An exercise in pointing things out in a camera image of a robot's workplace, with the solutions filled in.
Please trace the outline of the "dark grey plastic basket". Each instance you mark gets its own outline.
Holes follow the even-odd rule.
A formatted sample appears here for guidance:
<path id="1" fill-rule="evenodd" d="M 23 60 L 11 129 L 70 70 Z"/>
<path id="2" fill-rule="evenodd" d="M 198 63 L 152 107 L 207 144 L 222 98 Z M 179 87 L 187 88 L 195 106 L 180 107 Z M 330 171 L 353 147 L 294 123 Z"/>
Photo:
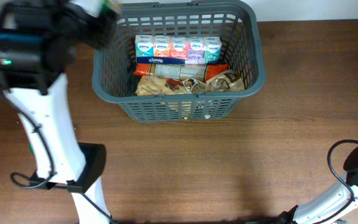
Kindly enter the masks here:
<path id="1" fill-rule="evenodd" d="M 124 4 L 94 53 L 95 93 L 137 121 L 222 118 L 264 82 L 257 19 L 242 1 Z"/>

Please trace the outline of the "white blue tissue pack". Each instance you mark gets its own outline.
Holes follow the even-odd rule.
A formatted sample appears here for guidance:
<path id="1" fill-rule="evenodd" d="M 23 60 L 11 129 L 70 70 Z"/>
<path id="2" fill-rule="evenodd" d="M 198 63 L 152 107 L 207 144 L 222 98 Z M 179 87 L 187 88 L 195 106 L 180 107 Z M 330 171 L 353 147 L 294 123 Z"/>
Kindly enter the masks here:
<path id="1" fill-rule="evenodd" d="M 219 37 L 137 35 L 137 63 L 205 65 L 217 63 L 222 49 Z"/>

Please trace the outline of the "yellow instant coffee bag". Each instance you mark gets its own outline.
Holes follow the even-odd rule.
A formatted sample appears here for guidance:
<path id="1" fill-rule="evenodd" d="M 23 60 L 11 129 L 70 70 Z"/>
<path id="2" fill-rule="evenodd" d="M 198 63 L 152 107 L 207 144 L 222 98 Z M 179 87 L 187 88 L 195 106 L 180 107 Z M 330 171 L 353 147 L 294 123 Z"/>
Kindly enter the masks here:
<path id="1" fill-rule="evenodd" d="M 141 121 L 166 121 L 174 119 L 200 119 L 204 112 L 201 101 L 173 99 L 168 96 L 183 96 L 195 93 L 194 79 L 184 81 L 153 76 L 142 77 L 135 94 L 137 96 L 153 96 L 153 102 L 138 103 L 133 112 Z"/>

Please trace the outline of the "orange spaghetti pasta packet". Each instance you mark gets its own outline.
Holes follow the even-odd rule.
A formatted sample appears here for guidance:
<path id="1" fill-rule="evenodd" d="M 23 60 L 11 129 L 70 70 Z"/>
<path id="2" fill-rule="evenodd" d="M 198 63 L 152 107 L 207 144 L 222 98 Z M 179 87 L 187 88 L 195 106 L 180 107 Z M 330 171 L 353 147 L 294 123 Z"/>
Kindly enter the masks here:
<path id="1" fill-rule="evenodd" d="M 174 80 L 193 78 L 205 82 L 226 71 L 228 64 L 220 65 L 177 65 L 138 63 L 134 71 L 136 76 L 155 76 Z"/>

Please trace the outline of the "brown pastry snack bag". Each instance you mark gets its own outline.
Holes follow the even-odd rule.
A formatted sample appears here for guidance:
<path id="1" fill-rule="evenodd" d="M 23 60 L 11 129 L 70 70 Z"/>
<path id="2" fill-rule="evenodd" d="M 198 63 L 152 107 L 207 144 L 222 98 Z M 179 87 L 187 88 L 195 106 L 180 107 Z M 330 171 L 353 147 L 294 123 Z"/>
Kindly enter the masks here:
<path id="1" fill-rule="evenodd" d="M 190 94 L 245 90 L 242 77 L 232 70 L 226 70 L 210 78 L 206 83 L 193 78 L 184 80 L 182 83 Z"/>

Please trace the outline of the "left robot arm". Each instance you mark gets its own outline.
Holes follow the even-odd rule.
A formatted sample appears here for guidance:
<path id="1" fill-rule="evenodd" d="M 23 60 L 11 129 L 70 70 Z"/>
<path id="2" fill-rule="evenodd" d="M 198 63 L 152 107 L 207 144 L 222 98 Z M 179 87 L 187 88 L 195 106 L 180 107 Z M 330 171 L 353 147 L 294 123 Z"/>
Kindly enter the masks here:
<path id="1" fill-rule="evenodd" d="M 117 1 L 9 1 L 0 9 L 0 97 L 18 114 L 36 170 L 11 181 L 22 189 L 71 193 L 80 223 L 112 223 L 101 182 L 102 144 L 78 142 L 68 106 L 66 68 L 75 42 L 110 43 Z"/>

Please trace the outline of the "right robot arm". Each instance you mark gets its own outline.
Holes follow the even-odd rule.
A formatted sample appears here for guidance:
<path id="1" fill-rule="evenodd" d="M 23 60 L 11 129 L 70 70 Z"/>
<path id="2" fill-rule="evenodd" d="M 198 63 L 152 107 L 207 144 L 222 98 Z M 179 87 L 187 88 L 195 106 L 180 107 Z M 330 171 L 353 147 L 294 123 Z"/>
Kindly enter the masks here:
<path id="1" fill-rule="evenodd" d="M 357 145 L 344 162 L 342 176 L 334 170 L 331 159 L 333 151 L 341 144 Z M 344 139 L 334 143 L 328 151 L 327 162 L 337 182 L 310 202 L 282 212 L 275 223 L 336 223 L 358 208 L 358 140 Z"/>

